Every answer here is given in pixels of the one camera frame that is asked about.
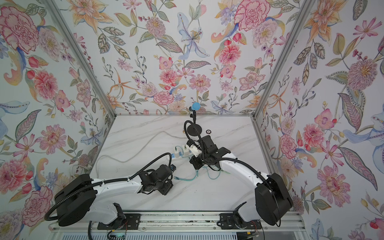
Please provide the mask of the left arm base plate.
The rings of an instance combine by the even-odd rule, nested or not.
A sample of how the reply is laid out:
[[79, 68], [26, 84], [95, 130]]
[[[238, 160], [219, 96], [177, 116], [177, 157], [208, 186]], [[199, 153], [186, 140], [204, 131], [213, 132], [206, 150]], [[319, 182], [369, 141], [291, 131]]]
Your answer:
[[140, 220], [141, 214], [125, 214], [125, 217], [118, 217], [108, 225], [99, 223], [97, 230], [138, 230]]

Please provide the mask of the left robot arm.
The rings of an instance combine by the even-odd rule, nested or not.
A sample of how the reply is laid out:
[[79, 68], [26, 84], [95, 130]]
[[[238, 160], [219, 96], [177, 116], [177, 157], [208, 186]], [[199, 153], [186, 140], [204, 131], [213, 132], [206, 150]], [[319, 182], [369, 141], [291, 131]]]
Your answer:
[[79, 221], [99, 222], [105, 225], [123, 225], [125, 215], [116, 197], [124, 194], [159, 192], [167, 195], [173, 187], [172, 178], [176, 167], [168, 162], [156, 170], [149, 166], [171, 153], [164, 153], [129, 177], [100, 180], [83, 174], [55, 195], [54, 205], [46, 212], [45, 221], [58, 221], [66, 227]]

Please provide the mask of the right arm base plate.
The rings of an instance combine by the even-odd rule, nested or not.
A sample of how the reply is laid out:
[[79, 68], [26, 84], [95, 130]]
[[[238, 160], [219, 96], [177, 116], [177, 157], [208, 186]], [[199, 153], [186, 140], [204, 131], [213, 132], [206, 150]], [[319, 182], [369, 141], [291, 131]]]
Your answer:
[[262, 226], [259, 220], [245, 222], [240, 216], [234, 213], [219, 214], [217, 226], [222, 230], [261, 230]]

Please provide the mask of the white wall plug adapter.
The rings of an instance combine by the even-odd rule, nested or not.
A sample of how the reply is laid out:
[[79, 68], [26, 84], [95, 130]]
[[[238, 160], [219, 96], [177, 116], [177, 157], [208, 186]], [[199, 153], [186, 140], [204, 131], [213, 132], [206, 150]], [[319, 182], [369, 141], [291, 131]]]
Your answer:
[[183, 157], [183, 148], [181, 146], [175, 146], [175, 155], [178, 155], [178, 158]]

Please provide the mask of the white usb charger adapter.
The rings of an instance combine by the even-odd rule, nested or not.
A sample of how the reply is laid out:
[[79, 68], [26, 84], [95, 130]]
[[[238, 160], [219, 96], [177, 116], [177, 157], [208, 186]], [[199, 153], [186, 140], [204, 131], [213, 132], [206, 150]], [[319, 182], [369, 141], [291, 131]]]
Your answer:
[[191, 151], [188, 145], [183, 146], [183, 157], [188, 157], [191, 155]]

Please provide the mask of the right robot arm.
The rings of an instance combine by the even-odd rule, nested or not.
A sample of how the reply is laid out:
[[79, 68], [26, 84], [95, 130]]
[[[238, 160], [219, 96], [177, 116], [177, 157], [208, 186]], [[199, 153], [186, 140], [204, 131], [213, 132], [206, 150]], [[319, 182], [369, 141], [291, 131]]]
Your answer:
[[190, 163], [195, 170], [214, 166], [219, 171], [230, 173], [254, 190], [254, 203], [244, 202], [235, 208], [234, 215], [237, 218], [244, 222], [263, 220], [270, 226], [281, 225], [282, 217], [294, 204], [280, 175], [257, 171], [239, 160], [230, 150], [217, 148], [211, 137], [202, 137], [197, 125], [190, 120], [185, 121], [184, 131], [188, 139], [187, 146], [194, 155]]

